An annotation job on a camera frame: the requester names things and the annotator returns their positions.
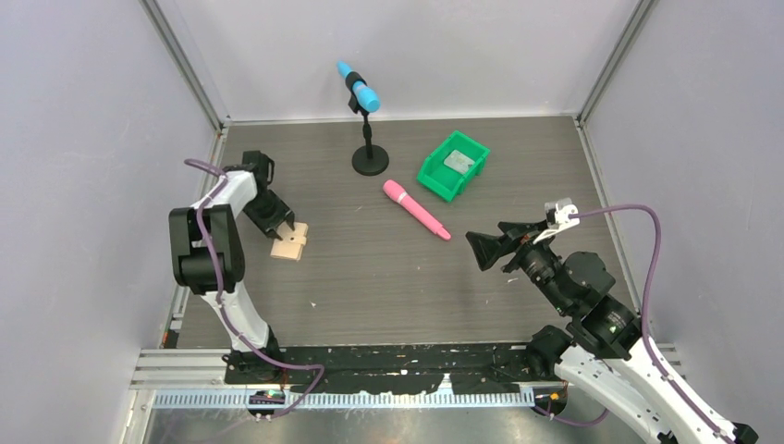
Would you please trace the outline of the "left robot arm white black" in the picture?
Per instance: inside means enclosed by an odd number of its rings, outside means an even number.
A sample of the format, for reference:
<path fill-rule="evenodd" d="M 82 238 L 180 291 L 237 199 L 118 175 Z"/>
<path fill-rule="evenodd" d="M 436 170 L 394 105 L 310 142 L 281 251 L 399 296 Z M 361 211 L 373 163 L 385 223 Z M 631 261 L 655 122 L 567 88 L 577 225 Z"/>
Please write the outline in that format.
<path fill-rule="evenodd" d="M 189 158 L 185 165 L 216 179 L 198 202 L 168 216 L 173 276 L 177 284 L 213 309 L 231 340 L 228 365 L 248 368 L 263 383 L 276 381 L 284 363 L 276 336 L 254 307 L 236 219 L 247 218 L 265 237 L 281 240 L 280 226 L 295 226 L 295 214 L 269 186 L 275 162 L 260 151 L 246 151 L 237 165 L 221 168 Z"/>

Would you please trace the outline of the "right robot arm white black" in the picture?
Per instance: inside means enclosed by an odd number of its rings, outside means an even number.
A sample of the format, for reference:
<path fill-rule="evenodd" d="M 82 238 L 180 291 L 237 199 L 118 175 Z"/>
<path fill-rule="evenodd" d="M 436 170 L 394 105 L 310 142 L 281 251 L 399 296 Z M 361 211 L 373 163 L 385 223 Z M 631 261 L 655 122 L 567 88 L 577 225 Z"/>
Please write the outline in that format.
<path fill-rule="evenodd" d="M 526 352 L 531 373 L 582 389 L 646 443 L 755 443 L 750 426 L 730 421 L 702 400 L 673 368 L 641 316 L 614 298 L 615 279 L 596 253 L 563 259 L 551 241 L 575 221 L 501 222 L 500 235 L 469 231 L 481 270 L 509 255 L 503 271 L 520 270 L 569 322 L 543 327 Z"/>

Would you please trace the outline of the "beige card holder wallet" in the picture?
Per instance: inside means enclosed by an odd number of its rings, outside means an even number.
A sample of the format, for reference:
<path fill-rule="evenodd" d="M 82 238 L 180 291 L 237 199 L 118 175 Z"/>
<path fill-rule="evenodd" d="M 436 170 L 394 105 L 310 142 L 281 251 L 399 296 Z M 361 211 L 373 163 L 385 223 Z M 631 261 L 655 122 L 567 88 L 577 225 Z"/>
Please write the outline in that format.
<path fill-rule="evenodd" d="M 282 223 L 277 230 L 281 240 L 274 240 L 270 256 L 275 259 L 299 261 L 307 244 L 309 225 L 295 222 L 294 228 Z"/>

